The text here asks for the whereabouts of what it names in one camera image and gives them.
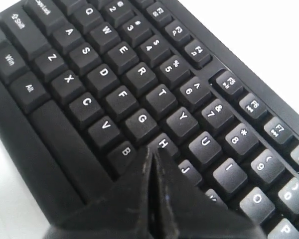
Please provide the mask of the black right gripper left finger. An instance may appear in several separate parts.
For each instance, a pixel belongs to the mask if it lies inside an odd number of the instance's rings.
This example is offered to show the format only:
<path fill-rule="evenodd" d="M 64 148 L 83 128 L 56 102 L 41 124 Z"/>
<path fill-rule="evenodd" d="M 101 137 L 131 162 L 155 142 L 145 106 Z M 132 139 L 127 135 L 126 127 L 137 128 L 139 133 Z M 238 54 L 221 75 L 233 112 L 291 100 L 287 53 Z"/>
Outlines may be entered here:
<path fill-rule="evenodd" d="M 151 239 L 150 175 L 153 152 L 142 147 L 101 198 L 50 226 L 46 239 Z"/>

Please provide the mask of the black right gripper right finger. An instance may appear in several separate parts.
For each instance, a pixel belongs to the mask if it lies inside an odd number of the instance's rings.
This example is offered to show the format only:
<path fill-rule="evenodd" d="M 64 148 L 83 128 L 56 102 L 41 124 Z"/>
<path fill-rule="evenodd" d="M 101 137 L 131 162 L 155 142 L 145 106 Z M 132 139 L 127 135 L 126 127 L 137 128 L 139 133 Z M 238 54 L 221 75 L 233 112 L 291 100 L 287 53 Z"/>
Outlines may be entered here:
<path fill-rule="evenodd" d="M 261 227 L 213 202 L 163 149 L 153 154 L 155 220 L 162 239 L 264 239 Z"/>

